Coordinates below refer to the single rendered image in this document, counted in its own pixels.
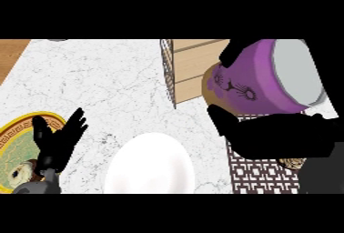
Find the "white plate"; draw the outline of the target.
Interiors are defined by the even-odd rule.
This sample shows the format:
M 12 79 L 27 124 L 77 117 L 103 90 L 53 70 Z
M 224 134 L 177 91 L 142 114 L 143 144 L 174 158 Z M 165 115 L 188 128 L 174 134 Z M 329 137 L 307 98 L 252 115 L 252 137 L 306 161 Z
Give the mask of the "white plate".
M 193 190 L 193 165 L 180 142 L 162 133 L 130 139 L 112 158 L 103 193 L 170 194 Z

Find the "purple can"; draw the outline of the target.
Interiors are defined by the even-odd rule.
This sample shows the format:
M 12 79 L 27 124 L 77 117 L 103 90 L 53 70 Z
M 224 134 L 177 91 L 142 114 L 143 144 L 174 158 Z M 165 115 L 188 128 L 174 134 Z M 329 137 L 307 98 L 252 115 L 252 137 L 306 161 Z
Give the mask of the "purple can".
M 300 39 L 263 39 L 230 67 L 214 64 L 202 77 L 202 97 L 236 115 L 292 114 L 326 98 L 322 80 Z

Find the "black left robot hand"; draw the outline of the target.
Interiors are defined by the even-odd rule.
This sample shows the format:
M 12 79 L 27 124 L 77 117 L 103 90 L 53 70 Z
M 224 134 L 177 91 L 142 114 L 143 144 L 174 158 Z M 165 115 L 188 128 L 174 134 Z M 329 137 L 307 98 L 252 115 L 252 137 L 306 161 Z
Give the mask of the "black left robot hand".
M 71 115 L 62 129 L 52 132 L 47 122 L 41 116 L 33 117 L 34 141 L 38 147 L 35 174 L 52 168 L 61 173 L 66 168 L 74 147 L 80 142 L 87 129 L 83 109 L 78 108 Z

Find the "brown wooden board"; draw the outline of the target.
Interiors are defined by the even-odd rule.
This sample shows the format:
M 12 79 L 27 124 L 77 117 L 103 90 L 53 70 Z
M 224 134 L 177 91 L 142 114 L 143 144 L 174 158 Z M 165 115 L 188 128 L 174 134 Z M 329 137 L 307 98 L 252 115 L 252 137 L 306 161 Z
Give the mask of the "brown wooden board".
M 0 39 L 0 85 L 30 44 L 30 39 Z

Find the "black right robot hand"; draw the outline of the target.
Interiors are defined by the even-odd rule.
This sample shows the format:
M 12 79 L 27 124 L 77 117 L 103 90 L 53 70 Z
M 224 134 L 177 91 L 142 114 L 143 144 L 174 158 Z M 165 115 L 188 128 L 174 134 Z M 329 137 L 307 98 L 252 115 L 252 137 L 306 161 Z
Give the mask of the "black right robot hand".
M 233 38 L 219 64 L 230 67 L 242 50 L 260 40 Z M 263 115 L 236 115 L 207 104 L 217 132 L 247 159 L 329 157 L 335 143 L 344 142 L 344 82 L 328 64 L 334 52 L 317 40 L 300 40 L 307 43 L 317 68 L 323 102 L 298 113 Z

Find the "yellow rimmed green plate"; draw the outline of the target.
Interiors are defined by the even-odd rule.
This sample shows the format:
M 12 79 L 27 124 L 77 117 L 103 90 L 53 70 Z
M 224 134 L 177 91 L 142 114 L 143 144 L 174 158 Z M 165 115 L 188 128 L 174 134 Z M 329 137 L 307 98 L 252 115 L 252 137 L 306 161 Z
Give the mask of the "yellow rimmed green plate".
M 0 128 L 0 194 L 9 194 L 28 181 L 40 181 L 34 174 L 38 147 L 34 141 L 33 117 L 41 116 L 52 132 L 66 120 L 53 112 L 34 112 L 15 118 Z

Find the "brown white patterned placemat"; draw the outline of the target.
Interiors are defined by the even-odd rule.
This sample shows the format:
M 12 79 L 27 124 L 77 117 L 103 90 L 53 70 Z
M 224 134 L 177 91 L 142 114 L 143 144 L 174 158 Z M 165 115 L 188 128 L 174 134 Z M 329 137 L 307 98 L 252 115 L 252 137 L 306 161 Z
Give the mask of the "brown white patterned placemat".
M 298 170 L 278 164 L 278 159 L 248 160 L 226 142 L 233 194 L 297 194 Z

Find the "small golden brown object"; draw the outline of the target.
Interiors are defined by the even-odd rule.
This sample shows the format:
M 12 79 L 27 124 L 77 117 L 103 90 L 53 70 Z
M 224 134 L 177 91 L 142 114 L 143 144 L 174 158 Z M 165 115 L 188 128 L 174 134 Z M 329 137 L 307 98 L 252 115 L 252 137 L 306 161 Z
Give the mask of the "small golden brown object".
M 298 170 L 303 167 L 306 161 L 307 160 L 304 158 L 281 158 L 276 162 L 284 168 L 289 170 Z

